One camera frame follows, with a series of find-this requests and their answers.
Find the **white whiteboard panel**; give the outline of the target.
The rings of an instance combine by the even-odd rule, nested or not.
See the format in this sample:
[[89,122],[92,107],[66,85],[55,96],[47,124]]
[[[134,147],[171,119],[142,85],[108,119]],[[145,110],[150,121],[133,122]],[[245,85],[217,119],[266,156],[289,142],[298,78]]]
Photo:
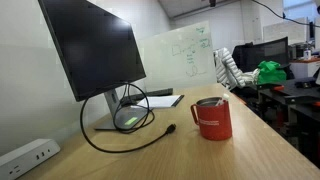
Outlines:
[[208,21],[140,40],[138,47],[147,91],[217,82]]

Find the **white stick in mug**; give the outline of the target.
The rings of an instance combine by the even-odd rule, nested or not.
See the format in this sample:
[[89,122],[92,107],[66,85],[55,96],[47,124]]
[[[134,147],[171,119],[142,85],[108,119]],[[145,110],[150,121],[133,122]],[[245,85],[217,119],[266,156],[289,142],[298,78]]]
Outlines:
[[222,105],[225,101],[228,101],[229,95],[223,94],[222,98],[218,100],[216,106]]

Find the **white paper notepad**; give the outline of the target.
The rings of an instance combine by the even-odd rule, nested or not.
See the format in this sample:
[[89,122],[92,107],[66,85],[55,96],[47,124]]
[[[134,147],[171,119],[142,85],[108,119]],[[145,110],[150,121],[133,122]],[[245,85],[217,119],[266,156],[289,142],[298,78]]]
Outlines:
[[175,107],[182,99],[183,95],[170,96],[147,96],[139,101],[135,108],[170,108]]

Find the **red metal mug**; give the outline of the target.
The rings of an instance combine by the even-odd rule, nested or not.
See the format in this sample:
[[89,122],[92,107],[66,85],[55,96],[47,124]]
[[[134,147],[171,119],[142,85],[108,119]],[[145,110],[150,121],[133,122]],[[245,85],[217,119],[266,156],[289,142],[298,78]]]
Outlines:
[[222,105],[216,106],[219,99],[221,97],[201,99],[190,107],[201,136],[208,140],[220,141],[232,136],[229,103],[225,101]]

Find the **white power strip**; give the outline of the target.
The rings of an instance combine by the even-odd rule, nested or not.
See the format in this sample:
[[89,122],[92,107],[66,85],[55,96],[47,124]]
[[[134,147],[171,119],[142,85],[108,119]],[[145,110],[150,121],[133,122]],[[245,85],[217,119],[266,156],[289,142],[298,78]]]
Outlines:
[[0,157],[0,180],[16,180],[61,150],[53,139],[37,139]]

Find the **black keyboard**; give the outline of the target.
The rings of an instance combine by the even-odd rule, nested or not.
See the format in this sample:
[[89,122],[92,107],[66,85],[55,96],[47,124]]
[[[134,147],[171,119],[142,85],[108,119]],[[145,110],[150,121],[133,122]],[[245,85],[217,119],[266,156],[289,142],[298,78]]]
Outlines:
[[168,96],[173,94],[173,88],[167,88],[167,89],[161,89],[161,90],[156,90],[156,91],[151,91],[151,92],[145,92],[144,94],[135,94],[135,95],[129,95],[125,96],[122,99],[122,102],[129,102],[129,101],[137,101],[137,100],[142,100],[145,96]]

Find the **black computer monitor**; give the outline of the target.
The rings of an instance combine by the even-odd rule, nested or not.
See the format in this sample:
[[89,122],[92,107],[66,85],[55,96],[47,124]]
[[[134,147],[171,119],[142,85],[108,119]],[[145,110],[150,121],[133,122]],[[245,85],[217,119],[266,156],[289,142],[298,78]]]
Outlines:
[[38,0],[74,97],[146,76],[131,25],[88,0]]

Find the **silver monitor stand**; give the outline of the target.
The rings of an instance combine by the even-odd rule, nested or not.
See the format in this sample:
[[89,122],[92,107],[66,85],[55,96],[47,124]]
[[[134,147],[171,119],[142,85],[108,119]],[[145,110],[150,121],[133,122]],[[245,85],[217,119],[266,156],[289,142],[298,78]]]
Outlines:
[[98,125],[96,130],[130,130],[147,115],[147,109],[123,107],[115,89],[105,92],[104,96],[111,118]]

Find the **green bag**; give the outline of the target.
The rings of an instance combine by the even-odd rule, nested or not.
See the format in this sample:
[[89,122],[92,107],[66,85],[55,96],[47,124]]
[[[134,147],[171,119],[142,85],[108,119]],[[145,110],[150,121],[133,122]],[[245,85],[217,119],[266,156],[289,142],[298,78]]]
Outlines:
[[287,74],[284,70],[280,69],[280,64],[274,61],[262,61],[258,65],[260,70],[258,75],[258,83],[273,83],[284,81],[287,78]]

